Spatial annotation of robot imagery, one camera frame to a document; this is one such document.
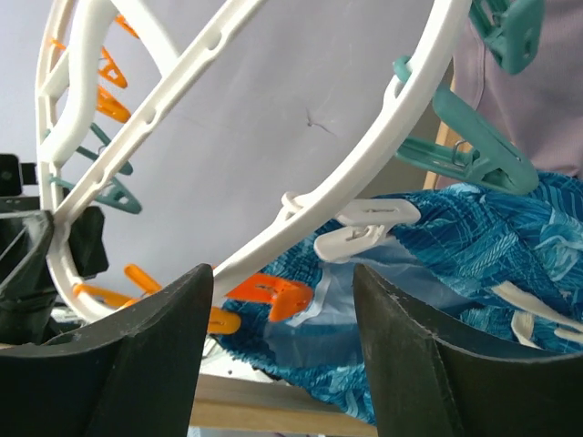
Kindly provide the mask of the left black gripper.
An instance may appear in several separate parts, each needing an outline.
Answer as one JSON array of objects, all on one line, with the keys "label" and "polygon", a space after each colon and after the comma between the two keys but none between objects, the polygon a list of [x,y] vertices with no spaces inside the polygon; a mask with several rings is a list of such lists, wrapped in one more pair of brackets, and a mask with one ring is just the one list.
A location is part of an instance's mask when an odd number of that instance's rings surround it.
[{"label": "left black gripper", "polygon": [[[37,197],[25,197],[35,185],[36,167],[13,154],[1,156],[1,342],[39,344],[56,301],[46,254],[54,223]],[[92,279],[108,267],[102,240],[105,216],[88,207],[72,224],[69,248],[78,275]]]}]

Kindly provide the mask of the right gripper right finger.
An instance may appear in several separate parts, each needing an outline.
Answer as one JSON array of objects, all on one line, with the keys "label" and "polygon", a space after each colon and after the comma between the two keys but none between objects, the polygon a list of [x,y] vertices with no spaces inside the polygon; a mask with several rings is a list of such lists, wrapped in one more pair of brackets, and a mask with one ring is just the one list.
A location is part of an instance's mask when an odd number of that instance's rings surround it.
[{"label": "right gripper right finger", "polygon": [[364,265],[353,295],[379,435],[581,435],[580,354],[476,330]]}]

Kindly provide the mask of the white round clip hanger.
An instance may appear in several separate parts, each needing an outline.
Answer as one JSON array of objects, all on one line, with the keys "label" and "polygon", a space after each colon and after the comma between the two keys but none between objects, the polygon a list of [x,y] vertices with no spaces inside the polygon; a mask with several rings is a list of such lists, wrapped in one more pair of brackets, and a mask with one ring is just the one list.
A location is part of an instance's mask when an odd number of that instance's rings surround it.
[{"label": "white round clip hanger", "polygon": [[537,52],[540,1],[55,1],[36,70],[46,255],[86,322],[127,306],[72,254],[94,203],[121,224],[127,274],[217,263],[215,301],[303,310],[299,285],[250,277],[329,219],[317,253],[341,262],[413,221],[402,200],[362,200],[391,158],[512,194],[537,186],[527,158],[442,83],[473,22],[515,74]]}]

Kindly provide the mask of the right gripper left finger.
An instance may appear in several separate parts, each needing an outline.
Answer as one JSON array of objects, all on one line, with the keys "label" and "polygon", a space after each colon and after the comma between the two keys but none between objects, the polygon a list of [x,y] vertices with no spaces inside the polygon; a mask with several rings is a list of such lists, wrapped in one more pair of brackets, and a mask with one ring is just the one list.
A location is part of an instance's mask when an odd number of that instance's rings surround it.
[{"label": "right gripper left finger", "polygon": [[187,435],[212,293],[201,264],[44,345],[3,349],[2,435]]}]

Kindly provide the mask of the blue patterned cloth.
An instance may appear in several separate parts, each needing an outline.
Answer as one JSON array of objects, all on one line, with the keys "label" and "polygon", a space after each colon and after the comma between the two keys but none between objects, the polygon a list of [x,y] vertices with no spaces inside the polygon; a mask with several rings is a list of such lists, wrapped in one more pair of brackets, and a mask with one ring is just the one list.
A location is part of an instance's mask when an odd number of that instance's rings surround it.
[{"label": "blue patterned cloth", "polygon": [[240,328],[219,337],[234,358],[313,398],[374,423],[353,301],[353,270],[364,264],[410,295],[503,340],[558,354],[582,350],[582,184],[539,174],[513,196],[467,183],[404,194],[421,214],[393,237],[329,263],[317,239],[330,220],[264,268],[314,290],[307,310],[282,322],[265,304],[228,300]]}]

